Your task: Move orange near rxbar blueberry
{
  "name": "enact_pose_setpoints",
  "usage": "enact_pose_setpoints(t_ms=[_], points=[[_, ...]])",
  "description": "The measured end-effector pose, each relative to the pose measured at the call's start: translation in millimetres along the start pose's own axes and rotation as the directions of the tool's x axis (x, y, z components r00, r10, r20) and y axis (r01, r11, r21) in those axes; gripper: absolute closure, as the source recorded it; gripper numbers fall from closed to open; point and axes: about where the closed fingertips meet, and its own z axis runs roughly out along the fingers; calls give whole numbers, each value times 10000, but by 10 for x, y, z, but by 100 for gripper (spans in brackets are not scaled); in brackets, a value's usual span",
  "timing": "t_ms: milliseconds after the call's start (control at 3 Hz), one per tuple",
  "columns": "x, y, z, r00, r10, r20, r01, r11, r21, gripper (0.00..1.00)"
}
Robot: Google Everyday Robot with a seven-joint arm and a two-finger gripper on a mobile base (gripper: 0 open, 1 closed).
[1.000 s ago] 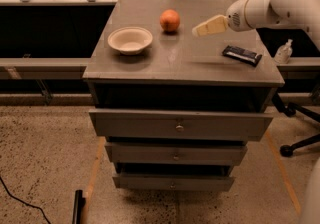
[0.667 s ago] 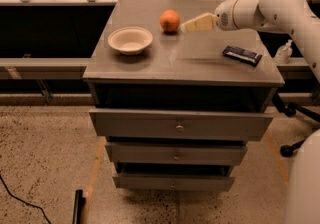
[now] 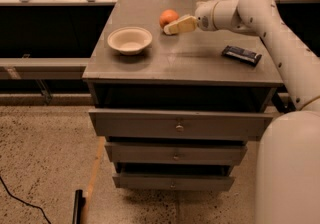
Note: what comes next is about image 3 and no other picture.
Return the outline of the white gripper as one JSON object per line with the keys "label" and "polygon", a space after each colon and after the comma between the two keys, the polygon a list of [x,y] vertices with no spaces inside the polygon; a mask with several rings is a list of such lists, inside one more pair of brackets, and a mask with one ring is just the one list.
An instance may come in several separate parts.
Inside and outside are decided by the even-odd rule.
{"label": "white gripper", "polygon": [[195,17],[184,15],[181,18],[170,22],[164,26],[166,35],[176,35],[186,32],[192,32],[198,27],[203,31],[216,31],[214,24],[215,1],[198,2],[195,10]]}

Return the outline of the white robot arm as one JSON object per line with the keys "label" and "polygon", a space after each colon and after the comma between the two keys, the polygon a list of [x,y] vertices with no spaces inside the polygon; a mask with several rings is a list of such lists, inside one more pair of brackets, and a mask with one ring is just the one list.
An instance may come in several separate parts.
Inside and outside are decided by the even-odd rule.
{"label": "white robot arm", "polygon": [[284,23],[274,0],[199,3],[164,32],[197,28],[259,36],[295,106],[261,138],[255,224],[320,224],[320,59]]}

